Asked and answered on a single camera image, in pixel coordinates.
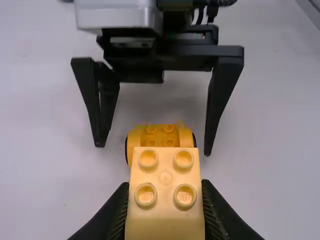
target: yellow plastic toy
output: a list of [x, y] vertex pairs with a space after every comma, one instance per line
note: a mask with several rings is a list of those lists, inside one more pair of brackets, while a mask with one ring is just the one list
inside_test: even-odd
[[135, 147], [125, 240], [204, 239], [198, 149]]
[[125, 157], [131, 167], [135, 147], [197, 147], [195, 136], [184, 124], [143, 124], [128, 133]]

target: black cable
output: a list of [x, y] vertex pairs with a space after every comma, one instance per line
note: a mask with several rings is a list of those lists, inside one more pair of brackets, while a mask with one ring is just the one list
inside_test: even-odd
[[205, 14], [205, 8], [199, 7], [199, 15], [198, 15], [198, 19], [196, 20], [195, 25], [201, 25], [202, 20], [204, 19], [204, 14]]
[[193, 5], [199, 7], [229, 7], [238, 0], [193, 0]]
[[216, 2], [217, 7], [229, 7], [235, 4], [238, 0], [213, 0], [209, 2]]

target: black rubber tread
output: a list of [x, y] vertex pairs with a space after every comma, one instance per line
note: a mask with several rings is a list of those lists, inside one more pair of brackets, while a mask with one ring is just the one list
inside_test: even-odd
[[193, 147], [196, 148], [197, 147], [197, 140], [196, 140], [196, 136], [194, 133], [192, 133], [192, 138], [193, 138]]
[[124, 141], [124, 154], [125, 154], [125, 161], [126, 164], [128, 164], [128, 136], [126, 136], [125, 141]]
[[106, 240], [122, 240], [122, 239], [124, 239], [128, 201], [129, 201], [129, 188], [127, 189], [126, 193], [124, 194], [124, 200], [122, 202], [122, 207], [114, 218], [114, 222], [112, 224], [110, 232], [108, 233], [108, 235], [106, 237]]

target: wire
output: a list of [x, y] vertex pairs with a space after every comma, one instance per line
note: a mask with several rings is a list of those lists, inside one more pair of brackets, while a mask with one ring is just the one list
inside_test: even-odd
[[199, 8], [199, 15], [198, 15], [198, 19], [196, 20], [195, 25], [201, 25], [203, 19], [204, 19], [204, 13], [205, 13], [205, 8], [204, 7], [200, 7]]
[[214, 0], [217, 7], [229, 7], [235, 4], [238, 0]]

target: white background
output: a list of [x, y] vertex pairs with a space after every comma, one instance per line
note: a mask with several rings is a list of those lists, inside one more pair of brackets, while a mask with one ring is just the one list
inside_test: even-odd
[[[245, 67], [202, 177], [266, 240], [317, 239], [320, 31], [293, 0], [239, 0], [216, 24], [220, 44], [245, 47]], [[124, 143], [138, 123], [183, 120], [203, 152], [210, 73], [122, 84], [98, 149], [70, 59], [103, 53], [76, 30], [73, 5], [3, 0], [0, 30], [0, 239], [75, 233], [129, 179]]]

